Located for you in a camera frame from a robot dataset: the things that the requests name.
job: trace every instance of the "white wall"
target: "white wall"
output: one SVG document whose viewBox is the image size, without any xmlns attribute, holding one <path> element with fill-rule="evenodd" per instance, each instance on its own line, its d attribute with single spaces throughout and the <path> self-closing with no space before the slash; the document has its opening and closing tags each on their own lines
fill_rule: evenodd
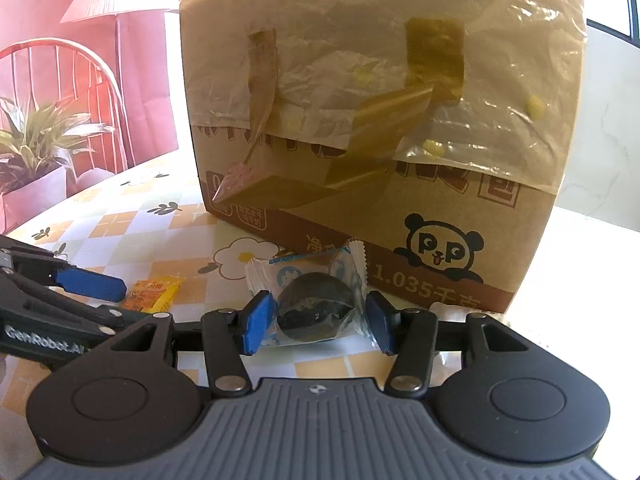
<svg viewBox="0 0 640 480">
<path fill-rule="evenodd" d="M 182 75 L 180 16 L 177 12 L 166 12 L 164 14 L 164 28 L 166 30 L 166 71 L 169 76 L 169 96 L 174 110 L 178 148 L 184 154 L 193 157 L 191 129 L 187 115 L 187 100 L 184 93 L 184 77 Z"/>
<path fill-rule="evenodd" d="M 593 27 L 556 205 L 640 231 L 640 48 Z"/>
</svg>

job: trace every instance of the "tablecloth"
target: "tablecloth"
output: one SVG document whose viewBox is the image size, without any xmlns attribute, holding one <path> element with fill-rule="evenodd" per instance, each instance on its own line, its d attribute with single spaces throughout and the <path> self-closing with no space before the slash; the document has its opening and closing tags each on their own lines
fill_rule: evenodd
<svg viewBox="0 0 640 480">
<path fill-rule="evenodd" d="M 171 308 L 176 322 L 199 320 L 217 308 L 244 307 L 252 297 L 245 264 L 254 256 L 267 259 L 281 250 L 207 213 L 193 159 L 181 152 L 84 190 L 10 236 L 55 251 L 76 266 L 120 277 L 128 288 L 147 278 L 183 278 Z M 71 296 L 89 304 L 104 303 Z M 312 346 L 262 349 L 244 361 L 254 383 L 265 376 L 372 376 L 383 383 L 394 358 L 376 351 L 366 339 L 350 336 Z M 48 371 L 11 356 L 5 364 L 0 383 L 0 478 L 12 480 L 40 456 L 24 410 L 30 391 Z M 202 354 L 182 352 L 178 369 L 197 384 L 207 384 Z"/>
</svg>

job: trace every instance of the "snack packet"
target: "snack packet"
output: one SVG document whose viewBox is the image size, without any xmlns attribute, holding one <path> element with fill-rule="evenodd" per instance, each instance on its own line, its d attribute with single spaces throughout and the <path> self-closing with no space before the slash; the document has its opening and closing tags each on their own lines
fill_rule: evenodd
<svg viewBox="0 0 640 480">
<path fill-rule="evenodd" d="M 253 259 L 246 265 L 252 294 L 268 290 L 276 314 L 262 346 L 327 341 L 359 334 L 374 344 L 364 316 L 364 244 L 348 242 L 322 253 Z"/>
<path fill-rule="evenodd" d="M 175 276 L 162 276 L 155 280 L 140 280 L 131 289 L 122 307 L 153 314 L 168 312 L 184 280 Z"/>
</svg>

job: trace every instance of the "table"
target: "table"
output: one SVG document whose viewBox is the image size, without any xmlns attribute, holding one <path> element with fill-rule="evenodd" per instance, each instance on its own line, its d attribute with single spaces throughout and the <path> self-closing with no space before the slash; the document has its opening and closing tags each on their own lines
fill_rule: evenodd
<svg viewBox="0 0 640 480">
<path fill-rule="evenodd" d="M 118 276 L 127 286 L 159 276 L 182 277 L 185 281 L 172 306 L 177 322 L 200 319 L 215 308 L 242 308 L 251 297 L 244 280 L 247 253 L 269 258 L 280 250 L 205 211 L 193 157 L 183 152 L 163 155 L 80 192 L 11 236 L 49 250 L 62 249 L 72 263 Z M 638 306 L 632 296 L 638 253 L 640 234 L 556 208 L 508 313 L 516 330 L 547 346 L 606 391 L 612 403 L 611 424 L 596 458 L 620 479 L 640 474 L 640 465 L 632 463 L 640 416 L 621 372 L 625 358 L 633 355 L 639 320 L 638 309 L 632 308 Z M 357 336 L 262 349 L 244 360 L 254 383 L 262 376 L 373 376 L 382 383 L 393 364 L 393 358 Z M 200 354 L 181 353 L 178 368 L 198 384 L 207 384 Z M 6 358 L 0 383 L 4 480 L 16 478 L 39 459 L 24 406 L 31 389 L 47 374 L 40 365 Z"/>
</svg>

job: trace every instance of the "grey ribbed grip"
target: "grey ribbed grip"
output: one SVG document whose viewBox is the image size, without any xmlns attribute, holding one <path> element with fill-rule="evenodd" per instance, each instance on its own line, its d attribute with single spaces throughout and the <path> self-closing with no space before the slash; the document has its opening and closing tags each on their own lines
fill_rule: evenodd
<svg viewBox="0 0 640 480">
<path fill-rule="evenodd" d="M 419 402 L 388 397 L 370 379 L 264 379 L 247 397 L 215 402 L 187 439 L 159 456 L 113 468 L 47 458 L 23 478 L 612 480 L 585 458 L 539 468 L 482 458 L 446 436 Z"/>
</svg>

